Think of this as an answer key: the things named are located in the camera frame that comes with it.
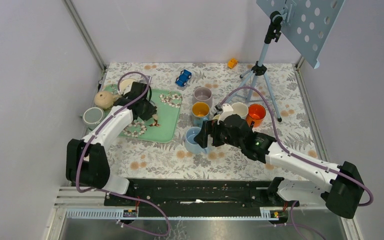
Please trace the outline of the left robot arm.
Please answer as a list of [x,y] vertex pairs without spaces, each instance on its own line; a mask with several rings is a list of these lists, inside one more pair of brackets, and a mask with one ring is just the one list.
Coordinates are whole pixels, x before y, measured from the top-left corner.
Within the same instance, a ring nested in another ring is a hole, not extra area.
[[129,188],[129,180],[111,173],[106,151],[134,120],[147,121],[157,113],[149,97],[148,83],[134,81],[126,90],[93,131],[82,139],[68,142],[65,167],[65,176],[70,182],[114,193],[124,206],[134,202],[135,192]]

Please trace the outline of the cream upside-down mug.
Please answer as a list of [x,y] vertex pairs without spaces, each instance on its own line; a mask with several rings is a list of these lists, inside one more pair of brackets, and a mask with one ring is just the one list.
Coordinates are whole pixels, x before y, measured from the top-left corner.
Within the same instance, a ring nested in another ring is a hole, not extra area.
[[216,114],[216,115],[212,118],[212,120],[216,120],[216,121],[218,121],[219,118],[220,118],[220,114]]

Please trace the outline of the orange mug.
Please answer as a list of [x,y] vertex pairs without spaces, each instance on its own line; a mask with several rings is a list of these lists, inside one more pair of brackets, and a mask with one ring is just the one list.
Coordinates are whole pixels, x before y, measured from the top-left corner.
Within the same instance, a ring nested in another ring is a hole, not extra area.
[[250,127],[259,127],[266,116],[266,109],[260,104],[252,104],[248,107],[246,122]]

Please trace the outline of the blue mug yellow inside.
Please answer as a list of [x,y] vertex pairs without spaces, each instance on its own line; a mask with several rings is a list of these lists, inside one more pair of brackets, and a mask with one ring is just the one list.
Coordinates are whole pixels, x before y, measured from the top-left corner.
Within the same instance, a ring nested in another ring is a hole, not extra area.
[[210,120],[210,107],[205,102],[194,103],[191,112],[194,127],[202,127],[204,121]]

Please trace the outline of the mauve pink mug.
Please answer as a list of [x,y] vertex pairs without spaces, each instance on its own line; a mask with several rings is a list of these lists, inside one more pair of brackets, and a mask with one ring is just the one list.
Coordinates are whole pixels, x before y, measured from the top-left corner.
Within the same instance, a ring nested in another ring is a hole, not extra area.
[[200,86],[194,90],[192,104],[198,102],[206,103],[210,108],[213,106],[213,93],[208,87]]

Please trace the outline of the light blue upside-down mug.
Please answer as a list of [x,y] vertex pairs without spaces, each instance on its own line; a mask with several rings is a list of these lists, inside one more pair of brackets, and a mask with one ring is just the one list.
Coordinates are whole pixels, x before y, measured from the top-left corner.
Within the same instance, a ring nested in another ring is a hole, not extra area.
[[198,126],[193,126],[189,128],[184,137],[185,148],[192,154],[209,154],[210,148],[202,148],[198,143],[195,142],[194,138],[201,131],[201,128]]

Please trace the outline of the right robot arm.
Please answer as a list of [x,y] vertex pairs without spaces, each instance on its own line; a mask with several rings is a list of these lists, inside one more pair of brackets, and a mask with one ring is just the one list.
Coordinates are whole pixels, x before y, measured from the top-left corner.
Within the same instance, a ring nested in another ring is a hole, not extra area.
[[241,153],[253,161],[270,164],[291,171],[313,184],[295,187],[285,180],[276,181],[274,188],[267,191],[267,201],[279,206],[284,201],[324,201],[334,214],[352,219],[364,193],[364,182],[358,168],[351,162],[342,165],[305,158],[300,152],[285,147],[275,137],[253,131],[238,115],[230,115],[224,120],[204,121],[194,141],[201,147],[230,145],[239,148]]

